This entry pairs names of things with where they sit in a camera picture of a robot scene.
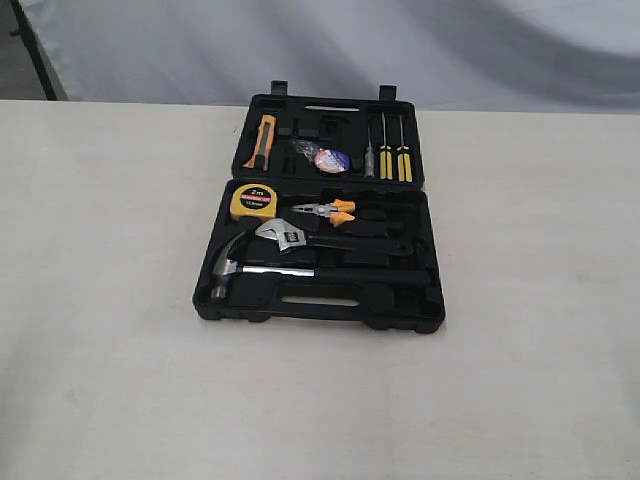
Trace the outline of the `steel claw hammer black grip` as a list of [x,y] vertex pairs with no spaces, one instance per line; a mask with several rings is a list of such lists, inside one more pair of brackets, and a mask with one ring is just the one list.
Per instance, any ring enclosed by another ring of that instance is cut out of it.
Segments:
[[214,301],[227,296],[231,278],[237,274],[278,274],[289,277],[317,278],[347,283],[380,282],[393,285],[428,286],[433,277],[427,271],[375,270],[354,268],[303,269],[240,264],[231,257],[234,249],[247,239],[247,231],[234,236],[221,249],[211,270],[212,288],[210,298]]

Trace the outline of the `yellow black screwdriver left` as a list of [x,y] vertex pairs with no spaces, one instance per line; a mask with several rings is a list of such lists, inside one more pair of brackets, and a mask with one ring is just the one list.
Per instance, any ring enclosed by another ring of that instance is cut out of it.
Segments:
[[381,114],[382,144],[380,146],[380,178],[385,180],[393,179],[392,154],[387,142],[386,115]]

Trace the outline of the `yellow black screwdriver right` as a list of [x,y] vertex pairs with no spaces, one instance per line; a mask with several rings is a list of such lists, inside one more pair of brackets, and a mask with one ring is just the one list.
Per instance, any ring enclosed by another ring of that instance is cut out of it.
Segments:
[[399,146],[397,148],[397,168],[398,168],[398,180],[400,182],[413,181],[412,165],[410,149],[405,143],[404,135],[404,121],[403,117],[399,116]]

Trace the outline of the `insulating tape roll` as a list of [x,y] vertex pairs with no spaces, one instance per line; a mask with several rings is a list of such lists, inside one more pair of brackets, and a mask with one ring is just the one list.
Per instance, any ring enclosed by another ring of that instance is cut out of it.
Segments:
[[293,139],[289,141],[289,145],[316,170],[323,173],[342,174],[352,168],[351,157],[342,151],[309,140]]

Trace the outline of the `adjustable wrench black handle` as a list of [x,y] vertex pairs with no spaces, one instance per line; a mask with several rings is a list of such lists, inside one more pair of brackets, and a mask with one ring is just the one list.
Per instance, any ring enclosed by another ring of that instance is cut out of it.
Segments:
[[326,248],[341,251],[362,250],[394,257],[406,257],[414,252],[410,242],[382,238],[322,235],[300,229],[281,218],[274,218],[263,223],[255,229],[254,233],[260,238],[275,241],[281,253],[301,248]]

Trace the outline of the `orange utility knife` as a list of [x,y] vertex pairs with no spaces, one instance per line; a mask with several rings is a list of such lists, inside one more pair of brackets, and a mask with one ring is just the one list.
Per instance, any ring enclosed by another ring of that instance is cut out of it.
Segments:
[[260,163],[264,171],[268,170],[276,122],[277,119],[274,115],[264,114],[262,116],[253,154],[243,164],[244,168],[255,168],[256,164]]

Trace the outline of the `orange handled pliers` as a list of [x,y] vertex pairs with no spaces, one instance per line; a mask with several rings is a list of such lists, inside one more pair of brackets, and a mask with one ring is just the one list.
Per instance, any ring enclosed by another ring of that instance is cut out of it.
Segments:
[[335,199],[333,202],[325,204],[295,205],[291,207],[291,211],[326,218],[334,228],[337,228],[346,222],[355,220],[356,203],[354,201]]

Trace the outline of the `black backdrop stand pole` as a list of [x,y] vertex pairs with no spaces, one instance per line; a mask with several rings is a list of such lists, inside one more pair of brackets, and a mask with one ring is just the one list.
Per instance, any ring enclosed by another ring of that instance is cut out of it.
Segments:
[[31,24],[18,0],[10,0],[9,5],[16,20],[16,26],[9,31],[13,38],[19,38],[29,56],[43,93],[48,101],[58,101],[53,81],[48,73],[39,42]]

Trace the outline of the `white backdrop cloth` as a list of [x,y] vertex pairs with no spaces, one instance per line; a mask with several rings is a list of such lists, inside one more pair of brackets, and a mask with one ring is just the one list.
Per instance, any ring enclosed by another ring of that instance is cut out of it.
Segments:
[[73,100],[299,95],[423,109],[635,111],[635,1],[26,1]]

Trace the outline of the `yellow black screwdriver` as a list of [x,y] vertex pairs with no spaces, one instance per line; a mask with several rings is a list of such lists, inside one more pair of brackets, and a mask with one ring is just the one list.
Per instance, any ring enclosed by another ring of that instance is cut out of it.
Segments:
[[386,115],[381,114],[382,144],[380,146],[380,178],[385,180],[393,179],[392,154],[387,142]]
[[398,180],[400,182],[413,181],[412,165],[410,149],[405,143],[404,135],[404,121],[403,117],[399,116],[399,146],[397,148],[397,168],[398,168]]

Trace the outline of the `black plastic tool case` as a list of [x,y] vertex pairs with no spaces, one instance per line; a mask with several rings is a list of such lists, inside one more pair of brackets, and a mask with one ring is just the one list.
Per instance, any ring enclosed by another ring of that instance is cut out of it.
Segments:
[[192,302],[205,320],[275,317],[436,332],[445,318],[415,108],[255,95]]

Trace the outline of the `yellow tape measure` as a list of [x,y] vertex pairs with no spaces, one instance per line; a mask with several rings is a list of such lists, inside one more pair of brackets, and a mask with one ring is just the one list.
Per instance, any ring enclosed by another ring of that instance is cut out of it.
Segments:
[[258,218],[266,222],[277,217],[278,196],[264,184],[249,183],[238,187],[232,196],[229,213],[234,221],[243,217]]

